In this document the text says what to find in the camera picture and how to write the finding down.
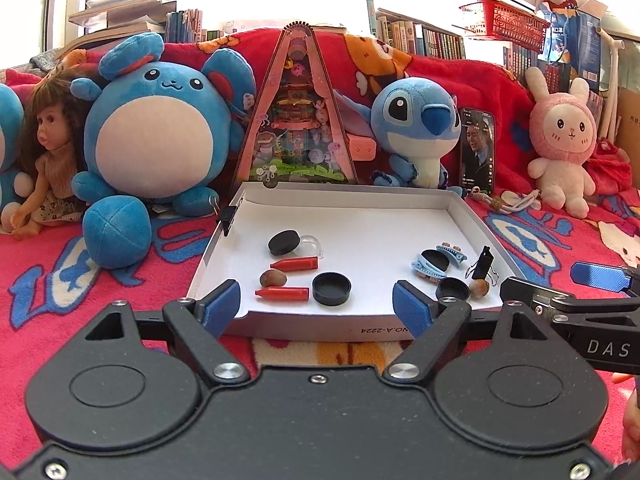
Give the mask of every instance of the nut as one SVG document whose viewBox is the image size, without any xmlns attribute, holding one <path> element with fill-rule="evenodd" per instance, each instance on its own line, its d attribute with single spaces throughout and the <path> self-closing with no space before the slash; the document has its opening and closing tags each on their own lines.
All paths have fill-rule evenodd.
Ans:
<svg viewBox="0 0 640 480">
<path fill-rule="evenodd" d="M 287 275 L 278 269 L 265 270 L 260 276 L 260 286 L 284 286 L 287 283 Z"/>
<path fill-rule="evenodd" d="M 473 298 L 482 298 L 489 293 L 489 283 L 487 280 L 473 280 L 469 284 L 469 292 Z"/>
</svg>

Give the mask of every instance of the smartphone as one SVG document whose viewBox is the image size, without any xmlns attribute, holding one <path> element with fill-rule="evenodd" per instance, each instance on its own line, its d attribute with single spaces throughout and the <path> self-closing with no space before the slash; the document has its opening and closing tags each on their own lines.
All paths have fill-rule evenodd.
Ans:
<svg viewBox="0 0 640 480">
<path fill-rule="evenodd" d="M 482 110 L 460 108 L 460 181 L 464 189 L 479 187 L 491 195 L 495 174 L 495 120 Z"/>
</svg>

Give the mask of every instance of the pink triangular toy house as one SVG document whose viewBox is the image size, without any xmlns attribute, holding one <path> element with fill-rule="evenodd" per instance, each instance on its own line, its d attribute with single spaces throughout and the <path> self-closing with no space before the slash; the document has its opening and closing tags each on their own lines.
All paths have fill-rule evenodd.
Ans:
<svg viewBox="0 0 640 480">
<path fill-rule="evenodd" d="M 234 189 L 245 181 L 356 184 L 318 40 L 306 23 L 287 25 L 271 58 L 238 158 Z"/>
</svg>

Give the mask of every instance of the red plastic basket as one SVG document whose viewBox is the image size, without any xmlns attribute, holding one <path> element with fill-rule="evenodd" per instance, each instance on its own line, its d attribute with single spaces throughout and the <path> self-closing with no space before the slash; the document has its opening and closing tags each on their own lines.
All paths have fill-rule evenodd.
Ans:
<svg viewBox="0 0 640 480">
<path fill-rule="evenodd" d="M 468 36 L 478 40 L 513 41 L 541 53 L 549 23 L 498 0 L 478 0 L 460 7 Z"/>
</svg>

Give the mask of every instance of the pink bunny plush toy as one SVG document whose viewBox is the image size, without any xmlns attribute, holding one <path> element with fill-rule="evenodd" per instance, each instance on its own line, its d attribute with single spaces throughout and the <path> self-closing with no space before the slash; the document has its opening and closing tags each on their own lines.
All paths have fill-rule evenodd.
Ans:
<svg viewBox="0 0 640 480">
<path fill-rule="evenodd" d="M 527 167 L 536 180 L 542 202 L 566 209 L 574 218 L 586 218 L 584 196 L 595 193 L 593 180 L 582 167 L 596 145 L 596 123 L 587 108 L 589 85 L 577 77 L 568 94 L 549 94 L 545 76 L 537 67 L 525 73 L 536 100 L 529 119 L 529 136 L 539 158 Z"/>
</svg>

